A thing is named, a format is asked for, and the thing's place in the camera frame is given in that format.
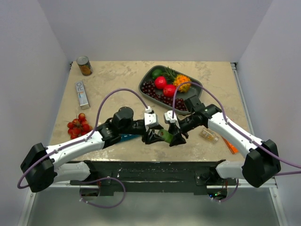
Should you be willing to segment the green pill bottle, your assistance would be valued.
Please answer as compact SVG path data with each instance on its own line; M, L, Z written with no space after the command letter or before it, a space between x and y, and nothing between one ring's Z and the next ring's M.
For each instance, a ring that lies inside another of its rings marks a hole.
M171 143L172 142L172 140L173 140L173 134L171 134L171 133L169 133L167 130L165 130L165 129L160 129L159 131L158 131L158 135L161 137L161 138L163 138L164 139L164 141L166 142L166 143Z

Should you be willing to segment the teal weekly pill organizer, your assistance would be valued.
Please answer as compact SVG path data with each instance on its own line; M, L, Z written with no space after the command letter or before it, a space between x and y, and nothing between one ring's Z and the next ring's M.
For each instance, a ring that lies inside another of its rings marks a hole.
M126 142L138 137L140 137L140 135L121 134L120 142Z

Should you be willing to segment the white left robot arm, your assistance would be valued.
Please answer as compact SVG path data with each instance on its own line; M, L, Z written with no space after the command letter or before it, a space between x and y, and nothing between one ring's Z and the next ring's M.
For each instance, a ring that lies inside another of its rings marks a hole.
M42 143L33 145L20 166L27 187L34 193L45 190L59 176L58 169L61 166L89 152L120 142L122 135L140 135L147 145L163 140L155 133L162 126L152 109L146 110L143 119L134 120L133 116L131 108L122 107L105 123L76 139L47 147Z

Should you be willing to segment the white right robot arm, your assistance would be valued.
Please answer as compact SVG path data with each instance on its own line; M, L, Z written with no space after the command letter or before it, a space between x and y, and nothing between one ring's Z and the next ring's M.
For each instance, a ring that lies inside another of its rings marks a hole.
M206 173L215 185L228 178L244 179L253 187L260 187L280 170L277 145L272 140L263 141L253 136L230 120L221 108L214 104L205 106L196 97L185 100L190 115L179 120L173 111L164 114L173 135L170 146L185 144L188 132L204 126L229 141L244 157L244 162L221 160Z

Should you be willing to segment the clear pill bottle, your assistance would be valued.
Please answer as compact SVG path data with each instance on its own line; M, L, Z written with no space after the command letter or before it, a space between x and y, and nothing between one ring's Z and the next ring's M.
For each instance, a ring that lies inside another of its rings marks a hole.
M200 132L200 136L206 141L211 142L213 144L217 143L217 141L219 140L219 137L208 128L203 128Z

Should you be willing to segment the red apple front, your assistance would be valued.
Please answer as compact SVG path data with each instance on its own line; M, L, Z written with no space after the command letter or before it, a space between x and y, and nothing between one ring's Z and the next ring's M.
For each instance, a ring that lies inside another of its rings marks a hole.
M175 91L176 91L176 86L175 86L175 85L167 84L167 85L163 88L163 95L164 95L165 97L173 97Z

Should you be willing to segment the red apple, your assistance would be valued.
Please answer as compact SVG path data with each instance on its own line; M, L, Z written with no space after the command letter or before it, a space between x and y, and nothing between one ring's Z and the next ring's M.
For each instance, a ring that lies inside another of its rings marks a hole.
M167 81L164 76L159 76L155 79L154 84L157 89L162 90L167 85Z
M175 86L175 85L167 84L167 85L163 88L163 95L164 95L165 97L173 97L175 91L176 91L176 86Z

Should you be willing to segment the orange spiky fruit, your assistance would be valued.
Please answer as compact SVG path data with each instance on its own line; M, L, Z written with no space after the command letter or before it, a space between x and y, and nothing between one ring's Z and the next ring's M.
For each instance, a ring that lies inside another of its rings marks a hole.
M191 84L188 82L191 82L191 79L189 77L183 74L177 74L173 81L173 85L178 87L179 92L186 93L191 87Z

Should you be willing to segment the dark red grape bunch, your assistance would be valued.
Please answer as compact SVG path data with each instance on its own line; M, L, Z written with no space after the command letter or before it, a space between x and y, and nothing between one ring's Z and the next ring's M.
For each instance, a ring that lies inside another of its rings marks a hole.
M174 97L165 97L163 95L163 89L159 90L155 87L155 80L143 81L140 85L140 91L146 95L146 97L150 97L151 100L156 100L160 104L165 106L172 107ZM187 111L187 108L184 105L184 97L180 97L180 94L185 94L177 91L175 97L175 109L179 111Z

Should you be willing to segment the red apple back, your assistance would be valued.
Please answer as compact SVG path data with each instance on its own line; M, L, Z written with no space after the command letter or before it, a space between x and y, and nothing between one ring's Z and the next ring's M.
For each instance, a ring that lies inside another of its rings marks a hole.
M167 85L167 81L164 76L159 76L155 79L154 84L157 89L162 90Z

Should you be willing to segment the orange medicine box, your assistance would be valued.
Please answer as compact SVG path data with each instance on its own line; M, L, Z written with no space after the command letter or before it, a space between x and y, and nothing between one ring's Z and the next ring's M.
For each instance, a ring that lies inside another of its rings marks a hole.
M226 140L224 137L222 138L232 154L237 154L239 152L238 149L234 145L232 145L228 140Z

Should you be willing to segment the green lime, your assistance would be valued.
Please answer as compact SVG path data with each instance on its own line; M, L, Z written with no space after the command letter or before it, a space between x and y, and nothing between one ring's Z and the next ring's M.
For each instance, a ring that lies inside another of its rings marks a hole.
M160 70L160 69L155 69L155 70L152 72L151 77L152 77L153 80L155 80L155 79L157 79L158 77L160 77L162 73L163 73L162 70Z

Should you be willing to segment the red cherry bunch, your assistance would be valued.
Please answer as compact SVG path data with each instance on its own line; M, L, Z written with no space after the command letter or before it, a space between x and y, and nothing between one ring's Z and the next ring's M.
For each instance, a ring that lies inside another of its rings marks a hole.
M76 139L93 130L93 127L87 121L84 113L80 113L77 118L73 119L71 122L68 122L67 128L70 139Z

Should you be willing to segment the silver toothpaste box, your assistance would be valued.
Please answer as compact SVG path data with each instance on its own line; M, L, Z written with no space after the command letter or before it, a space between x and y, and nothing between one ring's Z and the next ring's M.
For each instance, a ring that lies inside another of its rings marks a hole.
M87 94L85 91L85 87L83 84L83 81L78 81L75 83L75 89L77 92L78 100L79 100L79 106L81 109L88 109L90 108L90 104L87 98Z

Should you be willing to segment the tin can with fruit label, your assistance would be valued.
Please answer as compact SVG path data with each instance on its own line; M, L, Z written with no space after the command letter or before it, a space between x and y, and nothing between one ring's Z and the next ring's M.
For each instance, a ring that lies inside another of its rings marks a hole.
M81 73L84 76L89 76L93 73L92 66L91 66L90 61L87 56L78 57L76 62L77 62L77 65L79 66Z

